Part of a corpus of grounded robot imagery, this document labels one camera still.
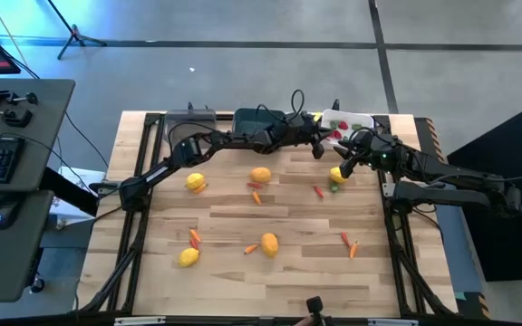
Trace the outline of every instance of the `green vegetable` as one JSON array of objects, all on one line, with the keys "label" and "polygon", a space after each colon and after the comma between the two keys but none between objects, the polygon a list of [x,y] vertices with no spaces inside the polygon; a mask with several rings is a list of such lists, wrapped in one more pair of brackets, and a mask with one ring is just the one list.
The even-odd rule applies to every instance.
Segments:
[{"label": "green vegetable", "polygon": [[332,182],[330,184],[330,191],[331,192],[336,193],[339,189],[340,189],[340,187],[337,185],[337,183]]}]

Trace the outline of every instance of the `wooden table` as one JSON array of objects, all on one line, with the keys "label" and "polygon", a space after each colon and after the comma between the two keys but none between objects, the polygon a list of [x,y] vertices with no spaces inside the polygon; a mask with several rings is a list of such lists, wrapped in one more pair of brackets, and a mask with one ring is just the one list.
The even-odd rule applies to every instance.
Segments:
[{"label": "wooden table", "polygon": [[[132,175],[145,113],[122,113],[109,180]],[[390,120],[394,134],[407,145],[420,147],[411,115],[391,115]],[[230,123],[219,122],[218,127],[227,129]],[[169,154],[166,142],[161,153]],[[147,155],[145,168],[149,161]],[[324,314],[335,317],[399,316],[377,176],[368,168],[357,168],[341,191],[332,194],[327,190],[329,169],[340,162],[332,150],[314,160],[307,146],[282,148],[266,156],[223,150],[208,163],[181,169],[157,185],[133,313],[304,316],[305,300],[320,295]],[[269,186],[259,191],[261,206],[246,186],[253,167],[273,172]],[[204,174],[208,182],[199,195],[184,188],[186,176],[194,172]],[[324,190],[324,199],[313,185]],[[104,198],[98,214],[119,204],[116,195]],[[78,288],[81,305],[100,290],[114,267],[124,215],[114,213],[93,228]],[[421,274],[456,311],[439,230],[415,214],[410,220]],[[190,228],[197,228],[202,238],[201,257],[196,265],[179,268],[179,253],[190,247]],[[360,243],[352,260],[340,238],[342,231]],[[243,255],[243,249],[266,232],[277,235],[277,257],[269,259],[261,250]],[[122,280],[128,284],[128,274]],[[413,308],[410,278],[404,282]],[[118,307],[126,288],[121,287]]]}]

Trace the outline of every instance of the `concrete floor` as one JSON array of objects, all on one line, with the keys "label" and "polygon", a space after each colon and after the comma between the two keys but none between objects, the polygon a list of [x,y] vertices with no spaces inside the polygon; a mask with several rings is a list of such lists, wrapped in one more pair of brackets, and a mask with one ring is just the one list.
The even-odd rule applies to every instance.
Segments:
[{"label": "concrete floor", "polygon": [[[35,38],[20,43],[30,67],[42,78],[76,80],[68,110],[106,157],[123,110],[183,109],[188,101],[217,110],[259,102],[290,110],[289,96],[296,88],[304,90],[308,110],[329,107],[339,98],[342,110],[388,112],[393,110],[386,96],[391,87],[400,113],[434,120],[446,154],[522,111],[522,47],[515,46],[522,45],[522,0],[378,0],[374,7],[384,41],[422,44],[422,50],[388,50],[388,62],[382,60],[382,65],[388,65],[391,78],[386,75],[385,80],[373,46],[376,21],[368,0],[54,2],[84,34],[107,40],[280,42],[267,48],[251,48],[251,43],[244,45],[249,48],[221,43],[214,48],[164,47],[168,43],[71,47],[57,61],[60,48],[42,46],[42,40],[59,44],[67,32],[47,2],[0,0],[0,14],[11,32]],[[337,48],[300,49],[290,42],[332,43]],[[469,48],[429,51],[424,44]],[[482,44],[503,46],[498,51],[473,47]],[[13,46],[5,48],[20,58]],[[93,129],[92,121],[103,127]],[[60,136],[69,164],[104,169],[71,126],[64,125]],[[57,167],[57,161],[51,160],[50,166]],[[70,310],[81,249],[67,251],[51,252],[43,263],[55,284],[50,291],[0,304],[0,317],[3,312],[18,316]],[[68,259],[64,257],[74,263],[54,263]],[[522,282],[482,287],[494,319],[522,321]],[[42,309],[48,303],[53,307]]]}]

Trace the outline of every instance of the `computer mouse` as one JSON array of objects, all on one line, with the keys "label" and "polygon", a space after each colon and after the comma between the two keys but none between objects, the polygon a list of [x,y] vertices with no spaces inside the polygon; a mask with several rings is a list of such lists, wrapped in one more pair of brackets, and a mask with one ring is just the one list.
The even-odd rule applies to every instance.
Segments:
[{"label": "computer mouse", "polygon": [[13,225],[23,202],[24,197],[19,195],[6,195],[0,199],[0,230]]}]

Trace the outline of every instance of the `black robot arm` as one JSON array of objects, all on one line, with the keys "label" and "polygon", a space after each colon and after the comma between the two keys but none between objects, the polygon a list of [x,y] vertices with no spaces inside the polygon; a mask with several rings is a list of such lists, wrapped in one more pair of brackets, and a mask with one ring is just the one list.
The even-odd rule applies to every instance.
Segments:
[{"label": "black robot arm", "polygon": [[[395,209],[410,213],[419,204],[480,205],[496,216],[522,213],[521,193],[501,176],[444,164],[432,155],[404,145],[396,136],[379,135],[373,129],[356,130],[349,140],[340,141],[345,149],[335,148],[343,158],[340,170],[349,177],[356,165],[390,173],[395,185],[386,189]],[[421,181],[420,186],[399,180]],[[445,184],[457,189],[444,189]]]},{"label": "black robot arm", "polygon": [[[121,183],[120,199],[122,209],[137,211],[146,206],[147,194],[160,181],[180,168],[192,168],[207,162],[221,149],[251,149],[259,154],[271,154],[283,146],[311,144],[314,158],[324,154],[320,142],[331,134],[331,130],[321,128],[314,116],[306,112],[290,113],[284,120],[253,135],[237,135],[230,131],[218,130],[209,133],[195,133],[175,145],[168,158],[140,177],[130,177]],[[210,146],[203,152],[199,142],[203,140]]]}]

